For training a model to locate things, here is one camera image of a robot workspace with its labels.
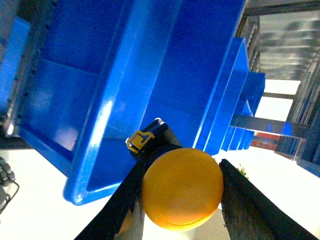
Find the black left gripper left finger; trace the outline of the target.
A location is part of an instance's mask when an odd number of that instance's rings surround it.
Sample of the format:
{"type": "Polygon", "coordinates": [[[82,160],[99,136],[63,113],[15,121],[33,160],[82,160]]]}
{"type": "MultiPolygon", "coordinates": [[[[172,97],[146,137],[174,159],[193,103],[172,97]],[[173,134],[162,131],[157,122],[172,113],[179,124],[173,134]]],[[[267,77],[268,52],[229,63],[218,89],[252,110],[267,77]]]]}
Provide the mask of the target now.
{"type": "Polygon", "coordinates": [[[145,164],[137,162],[123,182],[76,240],[141,240],[145,211],[142,181],[145,164]]]}

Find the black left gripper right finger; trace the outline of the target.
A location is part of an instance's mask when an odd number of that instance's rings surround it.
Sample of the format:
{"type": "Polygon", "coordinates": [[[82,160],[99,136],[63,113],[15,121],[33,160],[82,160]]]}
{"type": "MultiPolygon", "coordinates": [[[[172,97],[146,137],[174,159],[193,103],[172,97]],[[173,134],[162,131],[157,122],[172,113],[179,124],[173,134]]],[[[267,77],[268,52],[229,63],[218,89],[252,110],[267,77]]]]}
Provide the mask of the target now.
{"type": "Polygon", "coordinates": [[[232,240],[316,240],[317,238],[280,210],[228,160],[223,175],[222,215],[232,240]]]}

